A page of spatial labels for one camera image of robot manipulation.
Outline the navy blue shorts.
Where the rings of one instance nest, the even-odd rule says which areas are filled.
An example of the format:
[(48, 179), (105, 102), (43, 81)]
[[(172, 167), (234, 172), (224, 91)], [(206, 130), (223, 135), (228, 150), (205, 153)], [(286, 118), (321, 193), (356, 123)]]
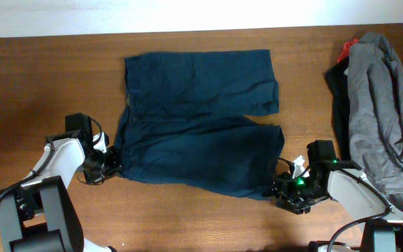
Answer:
[(256, 116), (279, 111), (266, 49), (147, 52), (125, 59), (120, 177), (263, 200), (285, 138)]

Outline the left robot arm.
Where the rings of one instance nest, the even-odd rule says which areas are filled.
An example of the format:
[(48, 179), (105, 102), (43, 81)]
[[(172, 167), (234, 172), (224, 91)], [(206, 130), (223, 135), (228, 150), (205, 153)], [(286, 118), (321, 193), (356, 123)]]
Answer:
[(100, 186), (121, 168), (107, 134), (83, 113), (65, 117), (65, 131), (45, 138), (44, 152), (20, 181), (0, 190), (0, 237), (4, 251), (105, 251), (86, 238), (68, 193), (81, 183)]

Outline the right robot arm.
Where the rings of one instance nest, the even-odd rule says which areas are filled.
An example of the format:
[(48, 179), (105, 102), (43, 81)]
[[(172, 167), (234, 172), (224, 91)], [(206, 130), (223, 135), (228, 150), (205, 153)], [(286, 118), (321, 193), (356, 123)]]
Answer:
[(354, 161), (339, 160), (330, 140), (307, 145), (306, 168), (289, 162), (289, 170), (275, 176), (265, 196), (275, 199), (276, 207), (293, 214), (307, 214), (311, 207), (334, 200), (352, 216), (327, 241), (310, 241), (309, 251), (352, 251), (337, 241), (340, 234), (357, 225), (363, 235), (356, 251), (403, 251), (403, 212), (397, 209), (367, 179)]

